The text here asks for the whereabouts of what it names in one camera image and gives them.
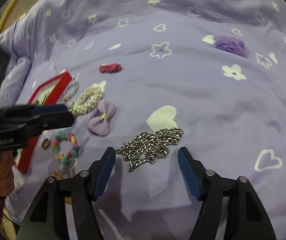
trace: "silver screw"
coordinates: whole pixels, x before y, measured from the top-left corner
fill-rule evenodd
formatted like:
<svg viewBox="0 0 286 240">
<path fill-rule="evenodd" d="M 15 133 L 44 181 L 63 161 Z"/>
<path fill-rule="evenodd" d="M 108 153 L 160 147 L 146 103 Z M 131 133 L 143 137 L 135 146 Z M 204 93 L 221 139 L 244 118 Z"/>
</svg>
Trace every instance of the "silver screw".
<svg viewBox="0 0 286 240">
<path fill-rule="evenodd" d="M 208 175 L 208 176 L 214 176 L 214 175 L 215 175 L 215 171 L 207 170 L 207 171 L 205 172 L 205 174 Z"/>
<path fill-rule="evenodd" d="M 81 172 L 80 172 L 80 176 L 81 176 L 81 177 L 86 177 L 87 175 L 89 175 L 89 172 L 88 172 L 88 171 L 81 171 Z"/>
<path fill-rule="evenodd" d="M 48 183 L 53 183 L 53 182 L 55 182 L 55 177 L 49 177 L 48 179 L 47 179 L 47 182 Z"/>
<path fill-rule="evenodd" d="M 239 181 L 245 183 L 248 181 L 248 179 L 244 176 L 240 176 Z"/>
</svg>

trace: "blue gripper pad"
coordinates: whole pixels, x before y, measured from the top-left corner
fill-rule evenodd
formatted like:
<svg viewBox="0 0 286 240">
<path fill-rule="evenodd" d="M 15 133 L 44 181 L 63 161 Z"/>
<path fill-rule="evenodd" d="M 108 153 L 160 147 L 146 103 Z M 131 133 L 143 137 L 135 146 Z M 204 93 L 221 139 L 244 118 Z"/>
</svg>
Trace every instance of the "blue gripper pad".
<svg viewBox="0 0 286 240">
<path fill-rule="evenodd" d="M 185 181 L 188 185 L 188 188 L 190 189 L 191 194 L 197 198 L 197 200 L 200 200 L 201 192 L 199 188 L 199 180 L 196 174 L 194 173 L 189 161 L 187 160 L 184 151 L 182 148 L 179 149 L 178 154 L 178 161 L 180 169 L 183 173 L 183 176 L 185 178 Z"/>
<path fill-rule="evenodd" d="M 93 193 L 95 199 L 98 199 L 103 195 L 115 164 L 115 150 L 111 147 L 109 147 L 108 150 L 108 157 L 95 181 L 95 188 Z"/>
<path fill-rule="evenodd" d="M 37 106 L 33 111 L 32 114 L 44 114 L 44 113 L 55 113 L 55 112 L 67 112 L 68 108 L 65 104 L 60 105 L 50 105 L 50 106 Z"/>
</svg>

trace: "silver chain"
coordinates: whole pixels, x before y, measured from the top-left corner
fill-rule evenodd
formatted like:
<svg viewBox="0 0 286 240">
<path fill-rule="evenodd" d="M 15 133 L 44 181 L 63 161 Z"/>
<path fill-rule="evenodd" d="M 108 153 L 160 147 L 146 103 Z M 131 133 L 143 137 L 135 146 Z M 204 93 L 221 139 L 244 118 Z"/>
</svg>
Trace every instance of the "silver chain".
<svg viewBox="0 0 286 240">
<path fill-rule="evenodd" d="M 124 142 L 123 146 L 116 150 L 117 154 L 123 155 L 126 162 L 130 162 L 128 171 L 144 163 L 155 162 L 155 159 L 166 158 L 169 153 L 168 145 L 177 145 L 182 138 L 183 130 L 180 128 L 161 129 L 153 134 L 142 132 L 130 142 Z"/>
</svg>

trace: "purple fluffy hair tie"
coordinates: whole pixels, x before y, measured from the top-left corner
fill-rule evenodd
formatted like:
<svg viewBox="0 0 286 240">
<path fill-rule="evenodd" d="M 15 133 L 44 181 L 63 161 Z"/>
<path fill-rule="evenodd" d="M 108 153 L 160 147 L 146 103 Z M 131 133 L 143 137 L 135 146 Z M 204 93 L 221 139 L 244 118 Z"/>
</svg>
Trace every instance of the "purple fluffy hair tie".
<svg viewBox="0 0 286 240">
<path fill-rule="evenodd" d="M 240 39 L 228 36 L 215 36 L 214 37 L 214 47 L 221 49 L 235 55 L 247 58 L 248 50 L 244 42 Z"/>
<path fill-rule="evenodd" d="M 107 136 L 110 133 L 110 124 L 108 120 L 116 113 L 116 106 L 103 99 L 98 107 L 93 110 L 93 114 L 88 122 L 88 131 L 100 136 Z"/>
</svg>

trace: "floral patterned sheet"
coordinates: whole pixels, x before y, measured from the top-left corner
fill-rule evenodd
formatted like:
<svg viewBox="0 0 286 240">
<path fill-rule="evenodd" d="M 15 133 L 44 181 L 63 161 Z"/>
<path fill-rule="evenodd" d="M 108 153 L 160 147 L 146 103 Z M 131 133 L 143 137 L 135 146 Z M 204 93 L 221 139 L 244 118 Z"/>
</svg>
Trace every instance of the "floral patterned sheet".
<svg viewBox="0 0 286 240">
<path fill-rule="evenodd" d="M 248 58 L 215 49 L 216 35 L 242 39 Z M 0 35 L 0 46 L 12 56 L 0 106 L 27 103 L 38 85 L 68 70 L 78 76 L 76 97 L 101 83 L 104 98 L 118 107 L 104 138 L 87 131 L 89 114 L 77 118 L 72 132 L 82 146 L 74 174 L 108 146 L 119 148 L 143 131 L 184 130 L 179 145 L 153 165 L 129 173 L 117 156 L 106 191 L 94 203 L 105 239 L 189 238 L 201 203 L 179 169 L 181 146 L 223 177 L 248 177 L 277 239 L 286 238 L 283 0 L 40 0 Z M 102 74 L 102 63 L 119 63 L 123 70 Z M 16 188 L 6 205 L 16 223 L 51 171 L 64 172 L 40 145 L 55 135 L 40 137 L 30 174 L 14 169 Z M 71 206 L 67 210 L 75 240 Z"/>
</svg>

